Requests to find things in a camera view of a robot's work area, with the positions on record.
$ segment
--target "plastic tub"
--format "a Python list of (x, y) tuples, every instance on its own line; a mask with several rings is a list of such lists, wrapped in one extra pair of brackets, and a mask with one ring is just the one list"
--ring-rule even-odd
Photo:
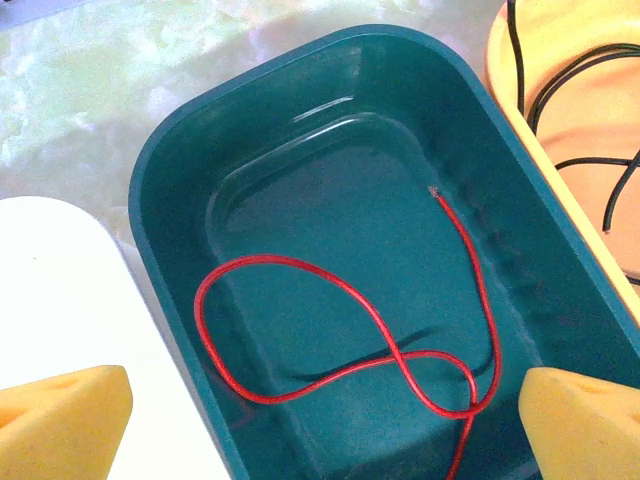
[[(542, 86), (582, 53), (610, 43), (640, 43), (638, 1), (518, 0), (516, 5), (527, 111)], [(491, 28), (485, 74), (498, 105), (640, 322), (640, 301), (619, 268), (640, 275), (640, 175), (626, 185), (613, 227), (605, 234), (603, 211), (623, 167), (581, 165), (560, 172), (554, 168), (563, 160), (582, 156), (633, 158), (640, 148), (640, 59), (603, 63), (567, 82), (545, 108), (537, 139), (516, 108), (506, 5)]]
[[(192, 313), (221, 262), (295, 256), (361, 290), (398, 339), (418, 338), (411, 349), (460, 356), (484, 393), (485, 320), (465, 248), (429, 186), (475, 240), (505, 357), (458, 478), (536, 477), (517, 408), (529, 367), (640, 385), (640, 332), (471, 69), (419, 32), (350, 28), (181, 107), (133, 172), (134, 236), (234, 478), (444, 477), (460, 424), (426, 410), (397, 367), (284, 405), (248, 404), (219, 380)], [(232, 371), (267, 394), (384, 347), (354, 301), (284, 267), (229, 274), (207, 308)], [(465, 408), (452, 367), (413, 363), (436, 402)]]

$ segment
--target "red wire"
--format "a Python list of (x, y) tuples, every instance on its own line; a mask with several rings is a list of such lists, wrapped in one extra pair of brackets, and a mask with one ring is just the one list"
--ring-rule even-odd
[[(447, 203), (447, 201), (441, 197), (435, 189), (430, 189), (434, 198), (438, 201), (444, 212), (447, 214), (456, 230), (458, 231), (460, 237), (462, 238), (465, 247), (469, 253), (469, 258), (471, 260), (471, 264), (473, 267), (474, 277), (476, 280), (476, 286), (478, 288), (478, 294), (480, 296), (480, 301), (482, 303), (482, 309), (484, 311), (487, 327), (489, 329), (489, 336), (491, 338), (491, 344), (493, 348), (494, 355), (494, 370), (493, 377), (491, 379), (491, 384), (487, 393), (485, 394), (482, 401), (477, 403), (477, 385), (475, 379), (473, 377), (473, 373), (467, 367), (464, 362), (454, 357), (453, 355), (441, 352), (437, 350), (418, 350), (414, 352), (403, 353), (398, 348), (397, 343), (395, 342), (389, 328), (386, 326), (384, 320), (376, 310), (376, 308), (354, 287), (349, 285), (347, 282), (337, 277), (336, 275), (324, 270), (316, 265), (305, 262), (303, 260), (298, 260), (291, 257), (285, 257), (282, 255), (271, 255), (271, 254), (262, 254), (262, 255), (249, 255), (245, 257), (236, 258), (229, 262), (226, 262), (215, 270), (213, 270), (209, 275), (205, 277), (202, 281), (198, 290), (196, 292), (195, 300), (194, 300), (194, 315), (196, 321), (196, 327), (198, 329), (198, 333), (202, 339), (202, 343), (209, 353), (213, 364), (218, 369), (222, 378), (227, 382), (227, 384), (241, 397), (250, 400), (255, 403), (265, 404), (265, 405), (274, 405), (278, 403), (288, 402), (290, 400), (295, 400), (304, 395), (307, 395), (319, 388), (326, 386), (327, 384), (338, 380), (341, 377), (346, 375), (350, 375), (352, 373), (358, 372), (360, 370), (365, 370), (367, 368), (376, 367), (379, 365), (384, 365), (388, 363), (397, 363), (402, 371), (404, 378), (409, 384), (409, 388), (413, 391), (413, 393), (420, 399), (420, 401), (429, 409), (433, 410), (435, 413), (450, 419), (461, 420), (465, 419), (465, 425), (463, 427), (462, 433), (460, 435), (460, 439), (458, 441), (458, 446), (456, 447), (456, 452), (454, 454), (454, 458), (449, 468), (449, 472), (447, 474), (447, 479), (451, 480), (455, 477), (455, 474), (460, 466), (460, 461), (462, 460), (462, 455), (464, 452), (464, 447), (467, 443), (467, 439), (471, 432), (471, 427), (473, 426), (473, 420), (475, 415), (484, 410), (487, 405), (491, 402), (493, 397), (495, 396), (496, 390), (498, 389), (498, 385), (500, 383), (500, 376), (502, 373), (502, 352), (500, 349), (500, 341), (498, 338), (498, 330), (495, 324), (495, 320), (493, 317), (493, 313), (491, 311), (491, 306), (489, 304), (489, 296), (487, 294), (487, 289), (484, 283), (484, 276), (482, 274), (482, 268), (480, 264), (480, 259), (475, 251), (473, 246), (473, 242), (471, 241), (471, 237), (468, 232), (462, 225), (462, 223), (458, 220), (455, 213)], [(223, 275), (235, 270), (237, 268), (247, 267), (251, 265), (264, 265), (264, 264), (276, 264), (276, 265), (285, 265), (293, 268), (298, 268), (300, 270), (307, 271), (314, 275), (317, 275), (325, 280), (337, 285), (342, 290), (344, 290), (347, 294), (349, 294), (352, 298), (354, 298), (371, 316), (374, 323), (382, 333), (389, 349), (391, 350), (391, 355), (378, 358), (374, 360), (368, 360), (364, 362), (357, 363), (355, 365), (351, 365), (344, 369), (341, 369), (331, 375), (328, 375), (316, 382), (313, 382), (303, 388), (295, 390), (293, 392), (284, 393), (281, 395), (260, 395), (258, 393), (252, 392), (241, 385), (231, 374), (229, 369), (224, 364), (218, 350), (216, 349), (213, 341), (211, 340), (211, 335), (209, 334), (209, 330), (206, 326), (205, 314), (204, 314), (204, 300), (207, 295), (207, 292), (211, 288), (211, 286), (220, 279)], [(469, 391), (470, 391), (470, 402), (469, 408), (466, 410), (455, 411), (448, 410), (446, 408), (442, 408), (439, 405), (435, 404), (427, 395), (424, 393), (422, 388), (418, 385), (415, 377), (409, 370), (407, 365), (407, 360), (415, 359), (415, 358), (440, 358), (442, 360), (446, 360), (453, 365), (455, 365), (458, 369), (462, 371), (467, 382), (469, 383)]]

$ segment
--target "teal plastic tub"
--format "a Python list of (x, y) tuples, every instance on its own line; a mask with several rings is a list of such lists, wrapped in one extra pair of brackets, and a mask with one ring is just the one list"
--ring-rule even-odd
[[(350, 28), (182, 106), (133, 172), (135, 240), (233, 478), (444, 478), (462, 425), (424, 408), (397, 366), (251, 404), (216, 374), (192, 306), (221, 262), (298, 257), (363, 292), (406, 350), (459, 356), (483, 394), (485, 319), (464, 245), (429, 186), (479, 250), (504, 353), (459, 479), (539, 478), (517, 409), (528, 368), (640, 387), (640, 333), (471, 69), (419, 32)], [(286, 267), (225, 276), (206, 314), (234, 375), (265, 394), (385, 347), (356, 302)], [(457, 370), (410, 366), (436, 402), (466, 408)]]

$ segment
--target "yellow sponge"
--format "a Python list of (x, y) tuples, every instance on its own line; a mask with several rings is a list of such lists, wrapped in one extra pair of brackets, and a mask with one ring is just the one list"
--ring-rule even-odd
[(0, 391), (0, 479), (107, 478), (131, 409), (119, 366)]
[(640, 479), (640, 390), (533, 368), (519, 408), (545, 480)]

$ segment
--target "orange container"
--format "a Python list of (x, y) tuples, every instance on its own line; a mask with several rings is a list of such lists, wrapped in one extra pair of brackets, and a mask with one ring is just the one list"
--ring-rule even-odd
[[(518, 0), (516, 11), (525, 112), (547, 81), (586, 51), (611, 43), (640, 44), (638, 0)], [(634, 157), (640, 149), (640, 58), (606, 62), (568, 81), (546, 106), (537, 138), (516, 105), (506, 4), (491, 28), (485, 66), (491, 94), (640, 325), (640, 300), (634, 294), (640, 287), (632, 287), (623, 273), (640, 277), (640, 174), (624, 188), (605, 234), (604, 209), (624, 167), (554, 167), (576, 157)]]

